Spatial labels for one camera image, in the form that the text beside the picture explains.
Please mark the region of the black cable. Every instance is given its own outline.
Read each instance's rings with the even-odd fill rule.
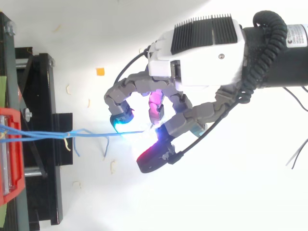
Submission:
[[[284,50],[288,33],[287,25],[283,19],[271,11],[260,11],[256,13],[253,24],[254,26],[259,24],[261,27],[266,26],[270,28],[271,34],[265,49],[242,81],[237,95],[239,103],[250,102],[252,94],[262,83],[264,76],[270,70],[278,54]]]
[[[302,89],[304,89],[304,91],[308,93],[308,89],[307,88],[302,87]]]
[[[146,49],[144,49],[144,51],[140,54],[138,54],[135,58],[133,58],[124,68],[123,70],[120,72],[120,74],[116,77],[114,84],[116,84],[121,76],[124,74],[124,72],[126,72],[126,70],[134,63],[136,62],[140,57],[145,56],[146,58],[148,57],[148,52],[151,46],[148,46]]]
[[[308,112],[308,109],[306,109],[303,104],[301,103],[301,101],[288,89],[288,88],[283,88],[285,89],[290,95],[292,95],[294,97],[294,99],[298,102],[298,104],[306,111]]]
[[[205,136],[207,136],[216,126],[220,123],[220,121],[228,115],[228,113],[238,104],[239,102],[236,101],[231,106],[225,110],[220,117],[212,124],[212,126],[206,130],[205,133],[203,133],[197,140],[195,140],[191,145],[189,145],[187,148],[185,148],[183,151],[179,152],[178,155],[184,155],[186,152],[188,152],[190,149],[192,149],[197,143],[199,143]]]
[[[294,163],[293,163],[292,169],[294,168],[295,163],[296,163],[296,161],[297,161],[297,158],[298,158],[300,152],[302,151],[302,149],[304,148],[304,146],[306,145],[307,142],[308,142],[308,139],[302,144],[302,146],[301,146],[300,149],[298,150],[298,154],[296,155],[296,158],[295,158],[295,161],[294,161]]]
[[[140,57],[142,57],[142,56],[144,56],[144,52],[138,54],[135,58],[133,58],[133,59],[123,68],[123,70],[120,72],[120,74],[116,77],[115,83],[114,83],[114,84],[116,84],[116,83],[120,80],[120,78],[121,78],[121,76],[124,74],[124,72],[126,72],[126,70],[127,70],[134,62],[136,62],[136,61],[137,61]]]

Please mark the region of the white table surface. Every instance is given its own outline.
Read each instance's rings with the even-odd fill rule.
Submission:
[[[113,132],[103,96],[127,62],[162,32],[191,16],[217,13],[232,13],[243,27],[252,26],[260,10],[276,11],[287,24],[305,24],[305,2],[0,0],[0,9],[17,24],[16,46],[33,46],[34,54],[47,52],[56,60],[57,112],[73,112],[74,129]],[[142,58],[124,76],[145,65]],[[96,76],[98,67],[105,76]],[[307,93],[290,89],[308,106]],[[187,95],[198,104],[213,100],[214,93],[209,88]],[[131,104],[147,114],[146,98],[134,96]],[[61,168],[64,219],[53,227],[41,222],[41,230],[306,231],[308,147],[294,170],[285,164],[308,138],[307,118],[283,89],[258,90],[178,163],[145,175],[129,141],[111,138],[103,159],[104,138],[80,138],[81,157]],[[194,139],[183,135],[177,150]]]

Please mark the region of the screw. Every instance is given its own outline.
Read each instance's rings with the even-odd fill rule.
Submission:
[[[53,58],[49,59],[49,66],[51,66],[51,67],[56,66],[56,61]]]
[[[224,59],[224,58],[225,58],[225,55],[224,55],[224,54],[220,54],[220,55],[218,56],[218,58],[219,58],[219,59]]]
[[[24,116],[25,116],[25,120],[27,122],[30,121],[30,119],[32,118],[32,112],[30,112],[29,108],[26,108],[24,111]]]
[[[13,21],[7,22],[4,26],[4,32],[9,36],[14,36],[16,32],[16,24]]]

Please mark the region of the blue cable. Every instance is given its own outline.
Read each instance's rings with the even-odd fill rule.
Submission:
[[[0,132],[7,132],[8,135],[22,135],[27,136],[23,138],[11,138],[11,139],[0,139],[0,143],[6,142],[25,142],[25,141],[37,141],[42,139],[68,139],[73,138],[73,147],[78,156],[80,156],[79,152],[76,149],[76,137],[106,137],[107,145],[104,153],[104,157],[107,155],[108,147],[109,147],[109,137],[110,136],[120,136],[120,135],[128,135],[128,134],[137,134],[142,133],[143,131],[132,131],[132,132],[121,132],[121,133],[103,133],[103,134],[94,134],[87,129],[78,129],[72,130],[70,132],[48,132],[48,131],[21,131],[15,128],[11,128],[5,125],[0,125]]]

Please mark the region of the green surface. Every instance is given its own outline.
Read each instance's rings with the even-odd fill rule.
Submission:
[[[6,76],[0,76],[0,107],[5,107]]]
[[[0,76],[0,107],[5,107],[6,76]],[[6,216],[6,204],[0,206],[0,228],[3,228]]]
[[[3,228],[6,216],[6,204],[0,207],[0,228]]]

